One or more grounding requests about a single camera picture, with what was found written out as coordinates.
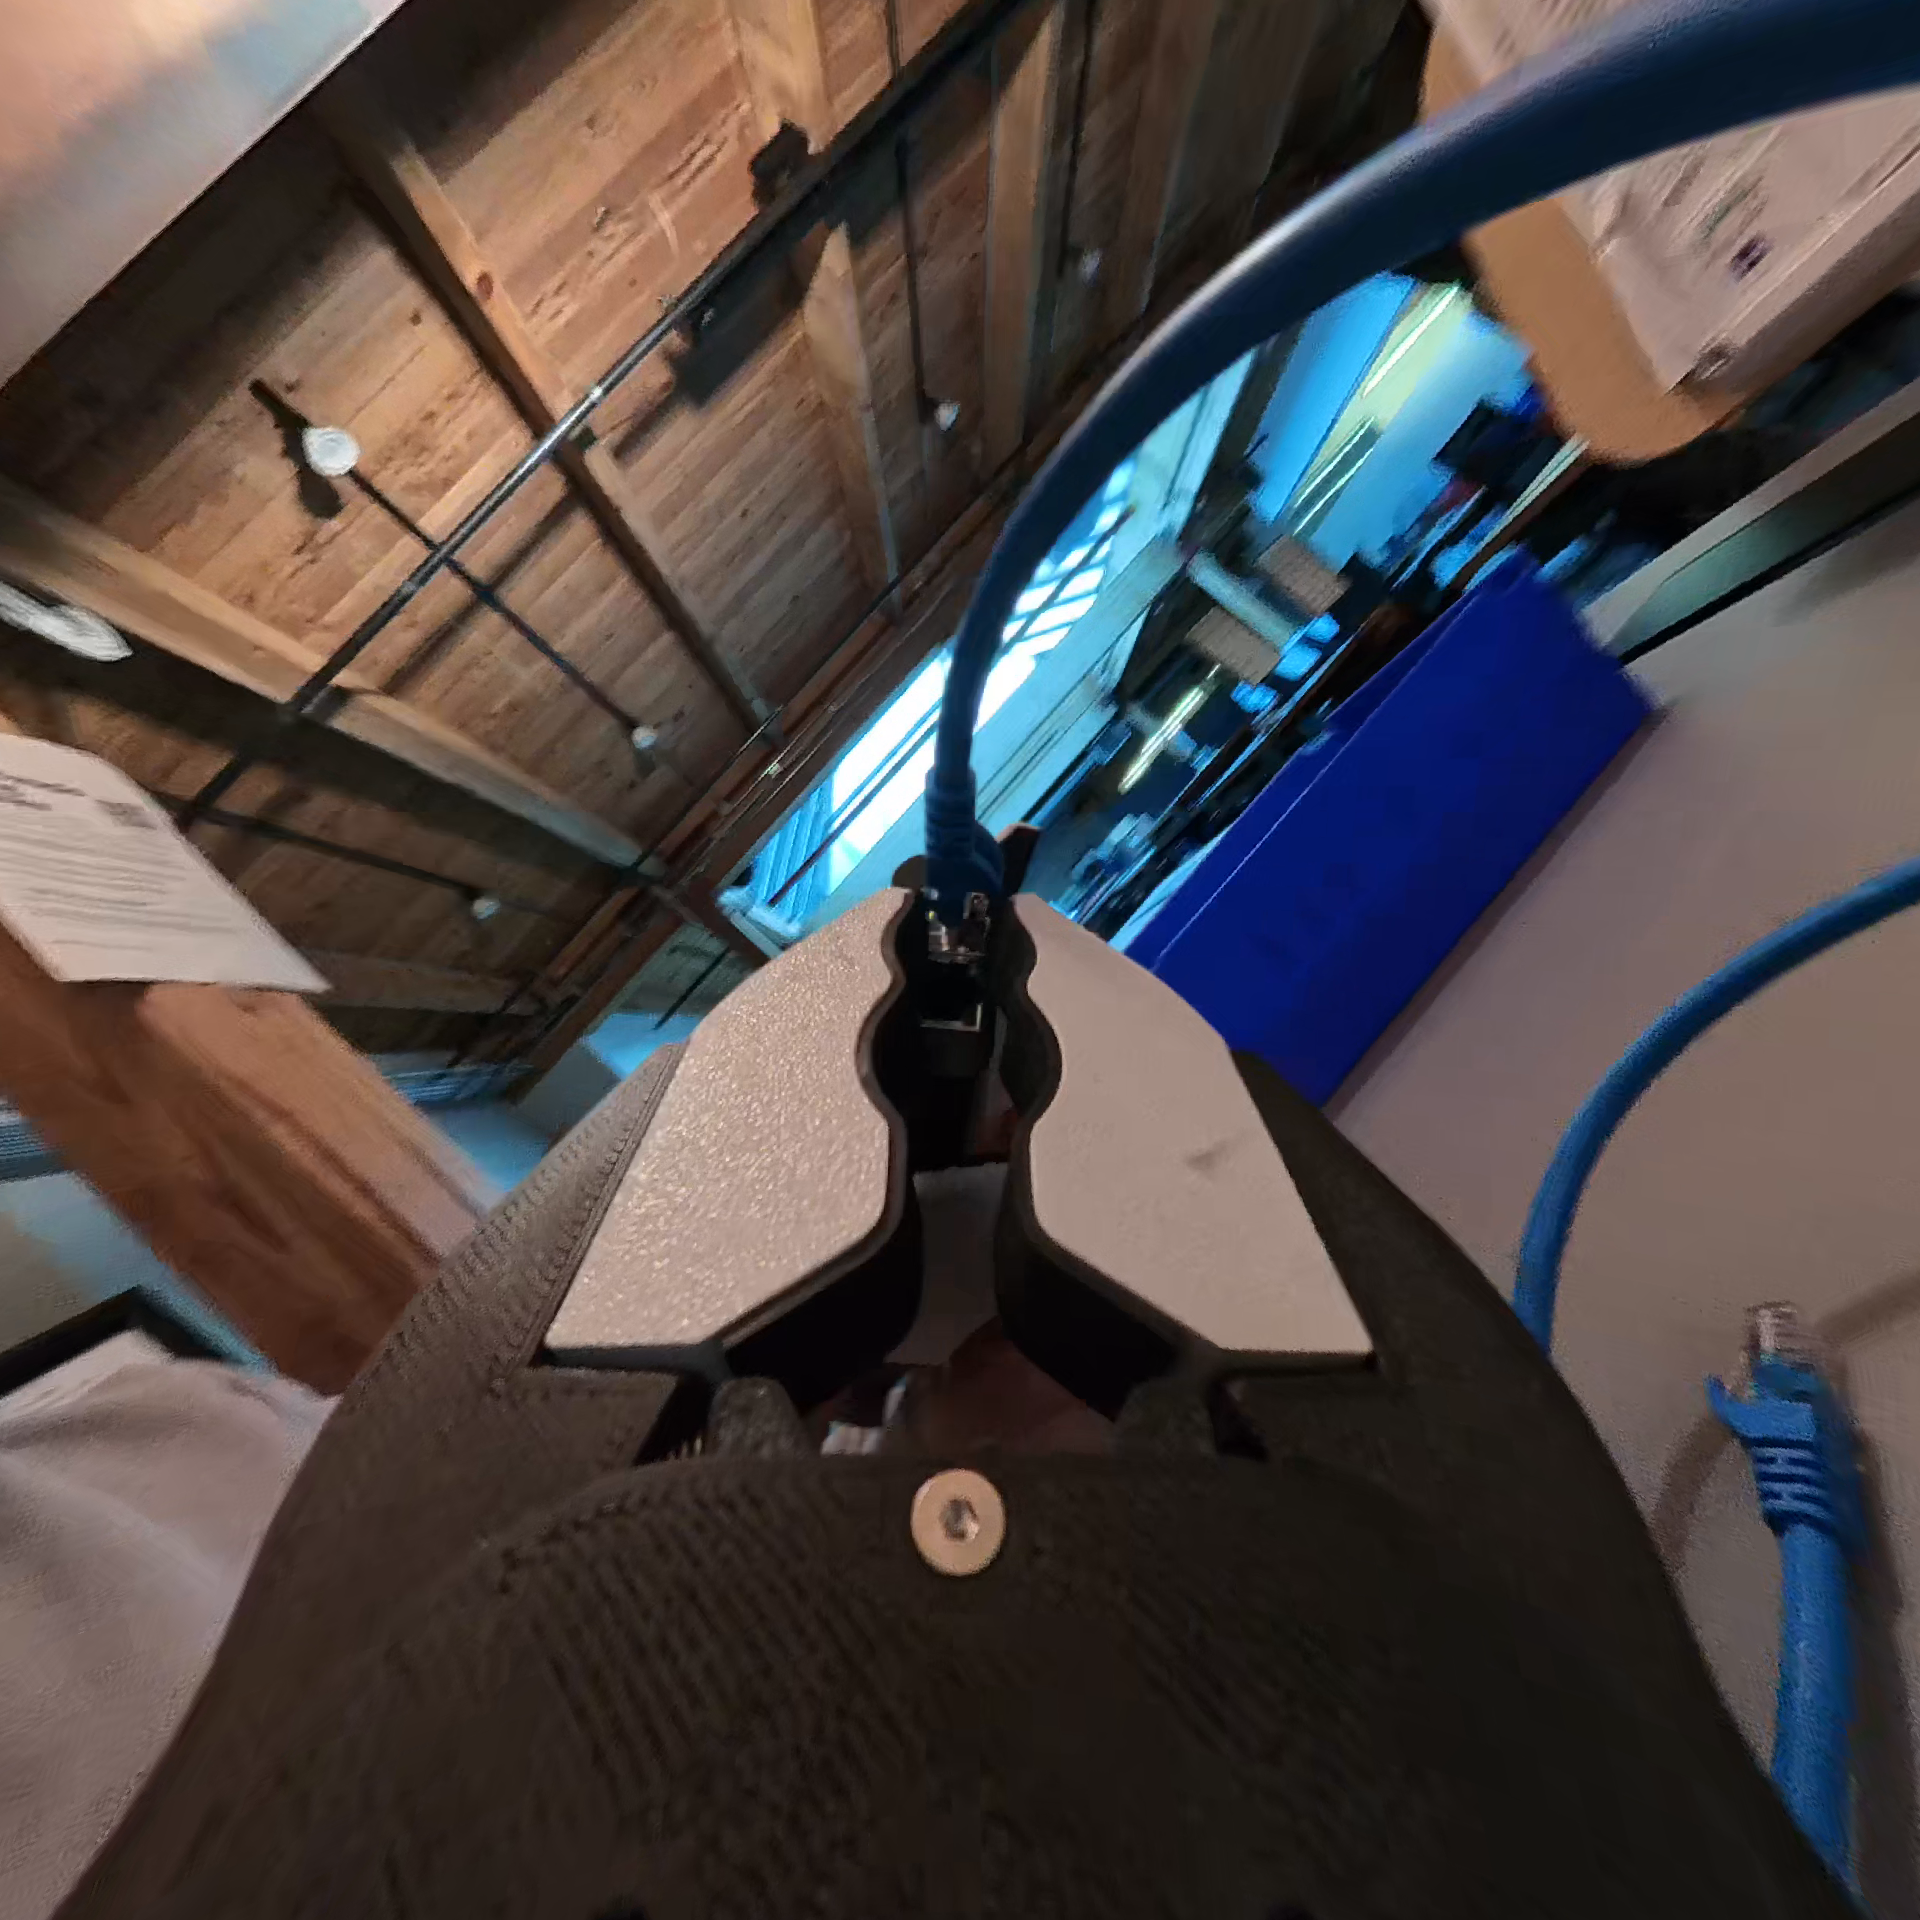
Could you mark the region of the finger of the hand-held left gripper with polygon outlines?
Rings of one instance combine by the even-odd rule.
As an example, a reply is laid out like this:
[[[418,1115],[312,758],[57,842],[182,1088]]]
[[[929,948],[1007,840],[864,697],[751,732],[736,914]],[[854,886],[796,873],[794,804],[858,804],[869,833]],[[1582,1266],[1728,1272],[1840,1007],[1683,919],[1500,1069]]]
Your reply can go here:
[[[938,1169],[914,1176],[924,1226],[924,1293],[906,1332],[909,1367],[942,1367],[997,1313],[995,1245],[1005,1169]]]

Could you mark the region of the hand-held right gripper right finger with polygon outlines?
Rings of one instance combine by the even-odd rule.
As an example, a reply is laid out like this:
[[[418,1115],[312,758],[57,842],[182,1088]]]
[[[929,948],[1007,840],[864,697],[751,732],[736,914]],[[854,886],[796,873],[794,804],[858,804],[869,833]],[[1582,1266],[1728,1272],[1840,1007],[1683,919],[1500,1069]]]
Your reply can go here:
[[[1104,1416],[1373,1340],[1223,1038],[1047,903],[1001,923],[1001,1326]]]

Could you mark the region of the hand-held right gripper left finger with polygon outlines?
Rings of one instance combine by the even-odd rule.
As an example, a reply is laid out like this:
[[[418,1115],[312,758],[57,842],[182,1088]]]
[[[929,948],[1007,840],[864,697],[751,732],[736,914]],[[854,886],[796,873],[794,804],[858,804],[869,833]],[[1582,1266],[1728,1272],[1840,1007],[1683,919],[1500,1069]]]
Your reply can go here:
[[[670,1069],[633,1160],[545,1326],[573,1369],[747,1374],[819,1303],[877,1295],[877,1342],[918,1309],[906,1131],[875,1042],[898,1006],[889,886],[751,973]]]

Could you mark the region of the black network splitter box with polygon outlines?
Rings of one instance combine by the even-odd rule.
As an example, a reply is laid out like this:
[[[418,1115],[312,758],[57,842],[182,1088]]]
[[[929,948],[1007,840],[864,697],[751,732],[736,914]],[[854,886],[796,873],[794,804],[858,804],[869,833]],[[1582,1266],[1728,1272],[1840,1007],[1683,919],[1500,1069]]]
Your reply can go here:
[[[1030,1063],[1016,1060],[1016,1088],[999,1077],[1005,1032],[1034,1024],[1036,941],[1021,923],[1026,898],[1001,895],[950,932],[924,899],[925,861],[909,857],[893,882],[896,911],[880,953],[896,990],[877,1016],[872,1069],[898,1119],[913,1179],[1005,1159],[999,1114],[1021,1114]]]

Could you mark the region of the grey desk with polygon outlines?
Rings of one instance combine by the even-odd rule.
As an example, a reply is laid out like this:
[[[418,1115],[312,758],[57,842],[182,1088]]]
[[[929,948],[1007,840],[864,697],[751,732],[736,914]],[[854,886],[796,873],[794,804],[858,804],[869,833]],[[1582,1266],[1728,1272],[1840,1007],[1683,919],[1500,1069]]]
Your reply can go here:
[[[1914,856],[1914,503],[1634,666],[1654,726],[1332,1103],[1493,1285],[1568,1119],[1731,956]],[[1914,914],[1688,1048],[1601,1156],[1554,1357],[1757,1756],[1777,1562],[1703,1382],[1794,1303],[1858,1424],[1858,1885],[1914,1916]]]

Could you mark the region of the person's left hand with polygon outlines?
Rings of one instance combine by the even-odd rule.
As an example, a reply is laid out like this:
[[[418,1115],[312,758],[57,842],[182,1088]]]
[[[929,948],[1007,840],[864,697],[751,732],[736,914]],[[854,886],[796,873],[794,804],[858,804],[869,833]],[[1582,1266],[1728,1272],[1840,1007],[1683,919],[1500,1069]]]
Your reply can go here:
[[[1112,1423],[1073,1398],[987,1325],[898,1387],[885,1441],[950,1462],[980,1457],[1107,1457]]]

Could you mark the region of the blue plastic bin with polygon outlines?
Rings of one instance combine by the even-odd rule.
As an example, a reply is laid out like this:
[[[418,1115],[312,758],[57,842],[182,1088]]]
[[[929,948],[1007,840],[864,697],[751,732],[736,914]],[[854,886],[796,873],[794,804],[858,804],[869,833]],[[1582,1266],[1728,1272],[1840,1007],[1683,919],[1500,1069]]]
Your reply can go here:
[[[1504,562],[1334,708],[1127,953],[1324,1106],[1649,718],[1562,591]]]

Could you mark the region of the large grid window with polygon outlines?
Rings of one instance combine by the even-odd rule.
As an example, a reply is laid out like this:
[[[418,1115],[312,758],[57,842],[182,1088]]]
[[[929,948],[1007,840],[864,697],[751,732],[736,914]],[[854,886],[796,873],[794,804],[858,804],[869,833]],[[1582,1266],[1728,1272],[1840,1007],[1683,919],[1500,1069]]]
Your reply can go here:
[[[1149,533],[1140,501],[1140,455],[1128,455],[1021,588],[975,712],[980,780],[1011,758],[1021,724],[1040,718],[1040,697],[1061,691],[1096,659],[1102,642],[1088,621],[1100,591]],[[756,948],[794,944],[847,899],[883,885],[889,857],[924,849],[924,795],[950,659],[953,647],[942,647],[877,709],[716,895],[722,914],[748,928]]]

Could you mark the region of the white paper sheet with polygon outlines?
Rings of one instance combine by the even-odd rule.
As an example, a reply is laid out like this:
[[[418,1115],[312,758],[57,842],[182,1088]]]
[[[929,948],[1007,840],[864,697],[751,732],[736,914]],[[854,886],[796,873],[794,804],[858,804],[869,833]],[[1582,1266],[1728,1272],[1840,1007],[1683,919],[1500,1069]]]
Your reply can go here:
[[[2,740],[2,923],[66,985],[211,985],[317,997],[325,977],[135,780]]]

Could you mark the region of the person's grey sweater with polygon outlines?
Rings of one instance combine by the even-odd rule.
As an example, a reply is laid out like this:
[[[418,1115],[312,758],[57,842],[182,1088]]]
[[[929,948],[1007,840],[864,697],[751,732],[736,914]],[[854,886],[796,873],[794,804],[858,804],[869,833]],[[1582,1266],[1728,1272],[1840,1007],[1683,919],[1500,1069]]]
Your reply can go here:
[[[2,1916],[53,1916],[175,1739],[334,1398],[135,1332],[2,1403]]]

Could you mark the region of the wooden instruction board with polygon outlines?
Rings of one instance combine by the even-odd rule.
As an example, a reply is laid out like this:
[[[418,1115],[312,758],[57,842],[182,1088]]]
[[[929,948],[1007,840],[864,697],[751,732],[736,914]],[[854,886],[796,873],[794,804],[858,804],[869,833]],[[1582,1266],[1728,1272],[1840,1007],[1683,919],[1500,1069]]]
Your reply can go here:
[[[1564,428],[1696,440],[1914,278],[1914,5],[1423,5],[1423,109],[1545,83],[1464,245]]]

